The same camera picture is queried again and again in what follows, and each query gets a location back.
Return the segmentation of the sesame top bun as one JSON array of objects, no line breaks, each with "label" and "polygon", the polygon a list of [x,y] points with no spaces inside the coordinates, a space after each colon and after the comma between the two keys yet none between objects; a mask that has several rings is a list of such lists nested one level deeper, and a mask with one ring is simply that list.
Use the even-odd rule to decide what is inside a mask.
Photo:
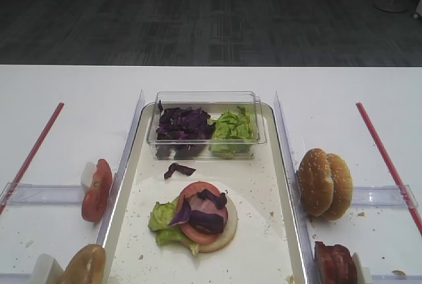
[{"label": "sesame top bun", "polygon": [[320,148],[309,150],[297,171],[300,200],[305,212],[321,216],[331,205],[334,182],[327,153]]}]

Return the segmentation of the sesame bun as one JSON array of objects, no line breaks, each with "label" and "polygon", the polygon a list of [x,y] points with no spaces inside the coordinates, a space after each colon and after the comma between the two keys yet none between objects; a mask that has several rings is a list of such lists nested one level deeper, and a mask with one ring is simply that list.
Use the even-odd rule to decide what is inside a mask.
[{"label": "sesame bun", "polygon": [[334,182],[327,153],[320,148],[309,150],[297,171],[300,200],[305,212],[321,216],[331,205]]},{"label": "sesame bun", "polygon": [[330,207],[323,213],[329,221],[341,218],[349,209],[353,198],[353,179],[347,163],[337,154],[328,154],[328,162],[334,183]]}]

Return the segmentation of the upright tomato slice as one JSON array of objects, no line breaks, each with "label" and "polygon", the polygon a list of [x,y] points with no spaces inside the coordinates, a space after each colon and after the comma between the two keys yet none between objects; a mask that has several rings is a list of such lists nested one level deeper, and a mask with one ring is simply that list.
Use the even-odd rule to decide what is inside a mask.
[{"label": "upright tomato slice", "polygon": [[85,221],[97,223],[106,210],[109,192],[113,182],[111,168],[105,159],[99,159],[92,183],[82,202],[81,214]]}]

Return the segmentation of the bacon meat slices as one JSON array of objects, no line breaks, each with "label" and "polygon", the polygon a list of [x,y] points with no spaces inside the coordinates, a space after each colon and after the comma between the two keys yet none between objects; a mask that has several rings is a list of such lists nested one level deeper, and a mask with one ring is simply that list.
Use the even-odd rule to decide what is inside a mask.
[{"label": "bacon meat slices", "polygon": [[357,268],[345,246],[316,241],[315,263],[322,284],[357,284]]}]

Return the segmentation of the loose purple cabbage piece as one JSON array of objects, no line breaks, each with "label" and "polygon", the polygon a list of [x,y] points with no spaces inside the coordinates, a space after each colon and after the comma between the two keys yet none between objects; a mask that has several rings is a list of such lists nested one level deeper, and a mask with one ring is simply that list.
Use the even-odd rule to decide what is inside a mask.
[{"label": "loose purple cabbage piece", "polygon": [[181,165],[179,163],[174,162],[168,167],[167,171],[164,173],[164,179],[167,180],[171,178],[174,172],[178,172],[186,176],[191,176],[195,171],[195,168],[187,167],[185,165]]}]

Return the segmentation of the bottom burger bun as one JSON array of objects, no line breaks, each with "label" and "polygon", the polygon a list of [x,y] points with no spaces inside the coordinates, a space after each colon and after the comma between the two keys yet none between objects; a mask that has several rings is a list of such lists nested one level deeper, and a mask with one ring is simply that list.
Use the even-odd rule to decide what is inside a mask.
[{"label": "bottom burger bun", "polygon": [[234,238],[237,231],[238,215],[235,204],[229,196],[226,197],[226,209],[228,212],[228,219],[223,233],[219,234],[216,240],[211,244],[199,244],[198,248],[194,251],[194,255],[199,253],[210,253],[221,250],[227,246]]}]

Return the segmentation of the white parchment sheet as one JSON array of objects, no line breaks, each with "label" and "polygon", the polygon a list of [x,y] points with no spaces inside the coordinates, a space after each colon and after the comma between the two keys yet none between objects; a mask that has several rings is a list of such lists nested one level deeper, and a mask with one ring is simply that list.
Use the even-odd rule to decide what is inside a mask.
[{"label": "white parchment sheet", "polygon": [[293,272],[278,189],[233,188],[237,232],[223,249],[193,256],[178,242],[158,246],[148,228],[156,202],[174,200],[187,185],[154,178],[134,183],[110,271],[110,283],[289,283]]}]

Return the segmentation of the left red rod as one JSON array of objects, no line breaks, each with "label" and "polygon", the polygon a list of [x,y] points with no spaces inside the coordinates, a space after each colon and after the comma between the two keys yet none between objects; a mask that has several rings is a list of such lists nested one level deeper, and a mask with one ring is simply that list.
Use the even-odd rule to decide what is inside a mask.
[{"label": "left red rod", "polygon": [[20,183],[21,179],[23,178],[25,172],[29,168],[29,165],[31,164],[32,160],[34,159],[34,156],[37,154],[40,146],[44,142],[46,136],[48,135],[49,131],[51,130],[52,126],[56,122],[59,114],[61,113],[63,107],[65,104],[63,102],[59,102],[57,104],[57,107],[55,108],[55,111],[52,113],[51,117],[49,118],[47,124],[43,128],[42,132],[40,133],[38,139],[36,140],[35,144],[32,146],[30,152],[26,156],[26,159],[24,160],[23,164],[20,166],[20,169],[18,170],[18,173],[15,175],[13,181],[7,185],[4,189],[4,193],[1,197],[1,211],[0,213],[3,213],[4,209],[7,206],[7,201],[9,198],[13,195],[13,192],[17,188],[18,184]]}]

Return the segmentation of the red rod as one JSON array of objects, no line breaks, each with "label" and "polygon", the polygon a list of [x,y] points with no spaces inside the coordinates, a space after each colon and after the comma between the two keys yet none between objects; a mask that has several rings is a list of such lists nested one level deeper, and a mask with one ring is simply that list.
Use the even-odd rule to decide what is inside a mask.
[{"label": "red rod", "polygon": [[388,152],[386,150],[386,148],[384,147],[384,144],[382,143],[382,140],[380,139],[377,130],[375,129],[372,121],[369,118],[369,115],[367,114],[365,108],[363,107],[363,104],[361,102],[357,102],[356,107],[370,133],[370,135],[372,136],[372,139],[376,145],[376,147],[378,148],[385,165],[387,166],[394,182],[396,183],[396,185],[399,188],[399,191],[406,203],[406,206],[408,208],[408,211],[419,231],[419,233],[421,233],[421,216],[419,215],[419,212],[417,210],[416,207],[416,201],[413,201],[411,199],[411,195],[410,195],[410,191],[406,189],[405,184],[403,182],[403,180],[401,179],[399,173],[397,172],[392,160],[390,159],[390,156],[388,155]]},{"label": "red rod", "polygon": [[29,168],[29,165],[31,164],[32,160],[34,159],[34,156],[37,154],[40,146],[44,142],[46,136],[48,135],[49,131],[51,130],[52,126],[56,122],[59,114],[61,113],[63,107],[65,104],[63,102],[59,102],[57,104],[57,107],[55,108],[55,111],[52,113],[51,117],[49,118],[47,124],[43,128],[42,132],[40,133],[38,139],[36,140],[35,144],[32,146],[30,152],[26,156],[26,159],[24,160],[23,164],[20,166],[20,169],[18,170],[18,173],[15,175],[13,181],[7,185],[4,189],[4,193],[1,197],[1,211],[0,213],[3,213],[4,209],[7,206],[7,201],[9,198],[13,195],[13,192],[17,188],[18,184],[20,183],[21,179],[23,178],[25,172]]}]

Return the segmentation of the clear crossbar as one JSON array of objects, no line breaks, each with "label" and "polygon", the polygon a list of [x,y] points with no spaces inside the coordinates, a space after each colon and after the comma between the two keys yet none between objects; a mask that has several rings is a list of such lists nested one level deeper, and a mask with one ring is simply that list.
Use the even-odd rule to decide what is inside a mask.
[{"label": "clear crossbar", "polygon": [[31,273],[0,273],[0,284],[29,284]]},{"label": "clear crossbar", "polygon": [[374,284],[422,284],[421,275],[372,275]]},{"label": "clear crossbar", "polygon": [[356,186],[351,201],[356,208],[416,209],[418,205],[408,185]]},{"label": "clear crossbar", "polygon": [[84,191],[80,185],[33,185],[7,183],[1,205],[81,205]]}]

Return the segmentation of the white block front right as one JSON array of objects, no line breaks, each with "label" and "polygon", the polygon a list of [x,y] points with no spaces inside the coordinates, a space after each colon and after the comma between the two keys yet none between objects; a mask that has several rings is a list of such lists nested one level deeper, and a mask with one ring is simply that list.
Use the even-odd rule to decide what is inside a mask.
[{"label": "white block front right", "polygon": [[370,273],[370,269],[362,265],[361,259],[358,253],[356,252],[353,253],[352,260],[357,270],[357,283],[358,284],[373,284],[374,281]]}]

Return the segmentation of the right red rod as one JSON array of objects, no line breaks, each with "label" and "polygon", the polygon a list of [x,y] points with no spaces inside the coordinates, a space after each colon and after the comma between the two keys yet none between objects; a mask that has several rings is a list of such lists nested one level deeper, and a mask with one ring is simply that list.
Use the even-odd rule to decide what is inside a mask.
[{"label": "right red rod", "polygon": [[363,104],[361,102],[357,102],[356,107],[370,133],[370,135],[372,136],[372,139],[376,145],[376,147],[378,148],[385,165],[387,166],[394,182],[396,183],[396,185],[399,188],[399,191],[406,203],[406,206],[408,208],[408,211],[419,231],[419,233],[421,233],[421,216],[419,215],[419,212],[417,210],[416,207],[416,201],[413,201],[411,199],[411,195],[410,195],[410,191],[406,189],[405,184],[403,182],[403,180],[401,179],[399,173],[397,172],[392,160],[390,159],[390,156],[388,155],[388,152],[386,150],[386,148],[384,147],[384,144],[382,143],[382,140],[380,139],[377,130],[375,129],[372,121],[369,118],[369,115],[367,114],[365,108],[363,107]]}]

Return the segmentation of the white block front left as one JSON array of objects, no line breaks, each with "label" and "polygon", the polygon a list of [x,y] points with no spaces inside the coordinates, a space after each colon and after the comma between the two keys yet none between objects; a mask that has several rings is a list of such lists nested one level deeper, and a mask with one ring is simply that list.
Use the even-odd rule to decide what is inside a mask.
[{"label": "white block front left", "polygon": [[63,268],[49,254],[40,254],[36,260],[29,284],[58,284]]}]

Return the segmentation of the left front clear crossbar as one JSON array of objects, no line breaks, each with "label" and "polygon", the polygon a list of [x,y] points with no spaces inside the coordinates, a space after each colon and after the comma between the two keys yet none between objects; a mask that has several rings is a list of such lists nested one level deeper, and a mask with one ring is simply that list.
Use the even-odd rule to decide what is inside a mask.
[{"label": "left front clear crossbar", "polygon": [[31,273],[0,273],[0,284],[29,284]]}]

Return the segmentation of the right clear long rail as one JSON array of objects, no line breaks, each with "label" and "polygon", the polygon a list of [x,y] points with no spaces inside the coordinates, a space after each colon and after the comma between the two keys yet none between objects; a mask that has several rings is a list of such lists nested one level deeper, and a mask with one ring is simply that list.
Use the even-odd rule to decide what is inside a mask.
[{"label": "right clear long rail", "polygon": [[296,283],[320,283],[318,270],[314,261],[314,249],[307,228],[308,219],[300,203],[296,168],[291,156],[289,134],[286,128],[284,112],[278,93],[275,93],[274,96],[274,112],[286,174],[286,185],[289,194],[290,212],[293,218],[296,247],[300,259],[299,273],[295,275],[295,280]]}]

